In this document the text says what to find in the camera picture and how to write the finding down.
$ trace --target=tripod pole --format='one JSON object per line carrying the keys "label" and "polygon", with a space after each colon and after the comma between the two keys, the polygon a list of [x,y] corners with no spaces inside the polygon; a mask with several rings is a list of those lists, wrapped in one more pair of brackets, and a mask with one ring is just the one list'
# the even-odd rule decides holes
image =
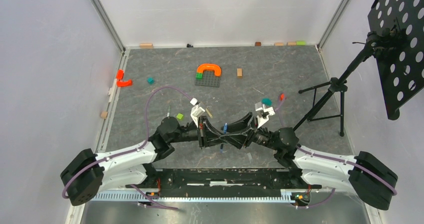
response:
{"label": "tripod pole", "polygon": [[373,41],[368,41],[363,49],[358,53],[358,55],[353,59],[353,61],[349,64],[347,69],[343,72],[343,74],[340,76],[340,78],[335,82],[335,84],[332,84],[328,91],[324,94],[321,99],[308,111],[308,113],[296,124],[296,126],[293,127],[293,130],[296,131],[306,120],[311,120],[315,117],[315,115],[323,108],[323,106],[326,104],[326,102],[332,97],[335,89],[343,85],[348,79],[349,75],[352,74],[352,72],[355,71],[355,69],[362,63],[365,62],[369,57],[371,57],[374,54],[374,49],[372,46]]}

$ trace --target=blue block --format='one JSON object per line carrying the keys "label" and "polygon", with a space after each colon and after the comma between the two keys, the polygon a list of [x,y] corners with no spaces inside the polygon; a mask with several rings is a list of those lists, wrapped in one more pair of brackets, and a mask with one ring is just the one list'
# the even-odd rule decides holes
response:
{"label": "blue block", "polygon": [[153,78],[149,77],[149,78],[147,78],[147,82],[148,82],[150,85],[152,85],[152,84],[155,82],[155,80],[153,80]]}
{"label": "blue block", "polygon": [[265,104],[267,106],[272,106],[273,102],[269,98],[262,99],[262,104]]}

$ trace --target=glossy gray floor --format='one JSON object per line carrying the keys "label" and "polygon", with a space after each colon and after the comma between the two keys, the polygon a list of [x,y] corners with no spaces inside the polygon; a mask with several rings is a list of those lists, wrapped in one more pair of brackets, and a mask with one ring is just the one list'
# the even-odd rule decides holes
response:
{"label": "glossy gray floor", "polygon": [[[312,203],[328,193],[312,193]],[[146,209],[133,202],[91,201],[82,224],[369,224],[356,197],[336,193],[324,205],[296,210],[284,203],[168,202],[180,210]]]}
{"label": "glossy gray floor", "polygon": [[[197,67],[214,63],[221,67],[220,87],[194,85]],[[237,68],[243,77],[237,78]],[[155,80],[149,85],[147,78]],[[298,90],[327,81],[327,77],[314,46],[261,46],[261,47],[206,47],[163,48],[131,50],[124,79],[132,79],[133,86],[120,90],[119,101],[107,143],[113,151],[142,142],[146,136],[144,110],[150,94],[162,86],[174,86],[189,96],[204,102],[211,111],[211,123],[220,127],[254,111],[254,105],[263,98],[273,101],[274,107],[281,92],[287,99],[281,113],[284,124],[293,127],[312,107],[314,92],[298,94]],[[321,88],[317,98],[327,88]],[[150,135],[166,116],[184,114],[181,124],[190,122],[189,100],[177,91],[165,89],[150,102],[148,120]],[[338,114],[331,99],[317,117]],[[305,122],[296,134],[300,143],[319,151],[348,155],[351,153],[346,137],[339,136],[338,118]],[[265,125],[271,131],[280,128],[275,115]],[[197,142],[174,143],[175,152],[154,163],[156,168],[230,168],[230,167],[281,167],[273,151],[252,144],[236,149],[231,145],[200,149]]]}

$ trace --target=orange toy arch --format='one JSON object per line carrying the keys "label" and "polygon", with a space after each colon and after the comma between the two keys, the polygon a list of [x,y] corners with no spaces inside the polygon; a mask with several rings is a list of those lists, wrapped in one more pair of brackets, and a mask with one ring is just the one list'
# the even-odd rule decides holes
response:
{"label": "orange toy arch", "polygon": [[213,71],[215,76],[221,76],[221,67],[219,67],[217,64],[203,63],[199,65],[197,68],[197,73],[203,73],[204,71]]}

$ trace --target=lime green block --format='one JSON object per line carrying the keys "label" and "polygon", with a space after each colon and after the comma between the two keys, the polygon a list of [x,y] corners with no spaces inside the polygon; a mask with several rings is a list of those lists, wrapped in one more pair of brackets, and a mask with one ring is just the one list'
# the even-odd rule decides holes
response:
{"label": "lime green block", "polygon": [[182,120],[183,120],[183,118],[184,118],[184,115],[183,115],[183,114],[181,114],[181,113],[178,113],[178,114],[176,115],[176,118],[177,118],[178,120],[182,121]]}

